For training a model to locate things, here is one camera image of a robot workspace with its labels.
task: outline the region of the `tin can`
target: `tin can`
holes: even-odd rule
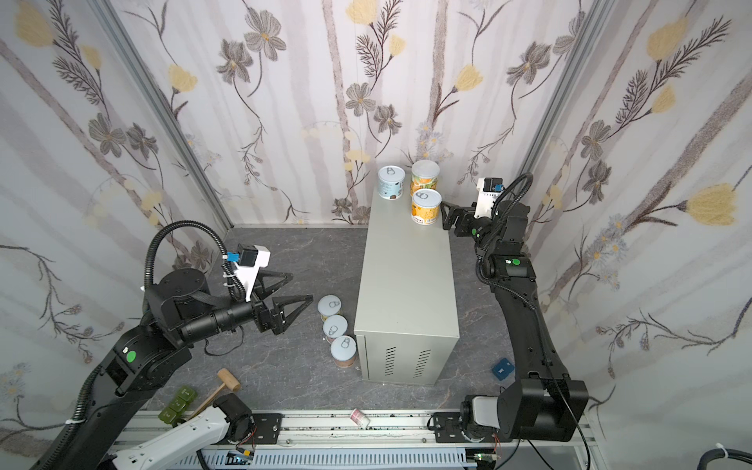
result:
[[[347,320],[341,315],[332,315],[324,322],[324,335],[331,344],[347,331]]]
[[[403,181],[405,170],[394,165],[382,167],[378,171],[378,195],[384,199],[399,199]]]
[[[410,180],[410,196],[416,191],[426,188],[435,190],[438,182],[440,168],[438,163],[431,160],[418,160],[413,165],[412,178]]]
[[[358,347],[350,336],[335,338],[331,346],[332,357],[338,367],[346,368],[355,363]]]
[[[441,194],[436,190],[418,190],[413,194],[413,220],[431,225],[438,218]]]
[[[342,301],[339,297],[329,294],[319,300],[319,315],[321,315],[321,321],[325,322],[327,318],[339,313],[339,309],[342,306]]]

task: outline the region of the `green block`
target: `green block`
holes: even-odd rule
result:
[[[170,408],[165,408],[162,413],[159,414],[159,420],[165,424],[172,424],[177,419],[177,413]]]
[[[186,403],[190,404],[194,399],[196,399],[196,396],[198,393],[191,387],[188,387],[187,385],[183,385],[178,391],[177,396],[178,398],[183,399]]]
[[[173,398],[170,404],[167,405],[168,408],[172,409],[177,414],[183,413],[183,410],[186,409],[187,406],[188,404],[186,403],[186,401],[179,396]]]

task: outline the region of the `gray floor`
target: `gray floor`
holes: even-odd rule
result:
[[[436,385],[374,384],[361,380],[358,362],[346,369],[335,365],[315,302],[326,294],[339,296],[352,334],[366,234],[366,229],[232,230],[226,240],[230,250],[238,242],[266,246],[271,251],[268,269],[294,274],[278,296],[313,294],[314,304],[283,335],[259,333],[250,323],[243,345],[226,356],[207,356],[197,345],[193,360],[174,374],[148,408],[164,408],[182,384],[196,389],[203,400],[220,385],[217,371],[223,367],[240,380],[238,395],[252,409],[458,408],[468,393],[498,395],[499,385],[512,382],[512,377],[499,382],[491,373],[502,357],[514,362],[506,323],[488,287],[475,278],[472,240],[454,235],[450,247],[459,341]],[[226,295],[217,266],[210,282],[213,294]],[[239,341],[239,332],[218,335],[208,350],[227,351]]]

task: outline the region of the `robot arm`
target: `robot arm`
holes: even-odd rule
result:
[[[225,259],[233,254],[227,253],[219,236],[202,223],[175,222],[157,233],[147,252],[144,317],[141,324],[124,332],[85,380],[73,417],[47,452],[32,466],[32,470],[97,468],[136,411],[167,383],[180,366],[191,359],[190,348],[196,342],[219,332],[235,331],[251,320],[256,322],[259,331],[270,329],[279,335],[313,302],[314,298],[310,295],[280,297],[272,299],[274,307],[269,309],[263,300],[287,284],[293,276],[258,268],[253,278],[244,279],[250,290],[247,296],[246,288],[235,271],[240,270],[238,265],[245,268],[256,265],[256,257],[251,256],[248,247],[241,247],[235,268],[230,261],[223,263],[223,270],[232,282],[230,299],[211,296],[206,277],[197,269],[173,271],[154,284],[153,264],[159,242],[169,232],[183,226],[209,233]],[[280,277],[281,280],[267,286],[266,277]],[[282,307],[295,303],[300,306],[285,315]],[[220,432],[216,426],[212,431]],[[206,438],[217,435],[209,433]]]
[[[504,200],[525,180],[513,200]],[[502,441],[535,439],[568,441],[577,429],[588,400],[583,381],[569,377],[545,326],[530,258],[523,252],[528,206],[519,200],[532,175],[518,178],[501,191],[499,178],[485,178],[484,193],[498,193],[490,210],[481,204],[463,208],[443,204],[445,230],[475,240],[476,275],[488,285],[502,308],[515,360],[515,382],[500,396],[467,396],[462,404],[462,430],[471,438],[496,432]]]

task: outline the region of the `blue block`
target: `blue block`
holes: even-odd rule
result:
[[[507,376],[509,376],[509,374],[512,373],[513,370],[514,370],[514,364],[509,362],[509,359],[504,358],[500,360],[498,364],[493,366],[493,369],[491,370],[491,372],[493,372],[496,378],[503,381],[504,379],[506,379]]]

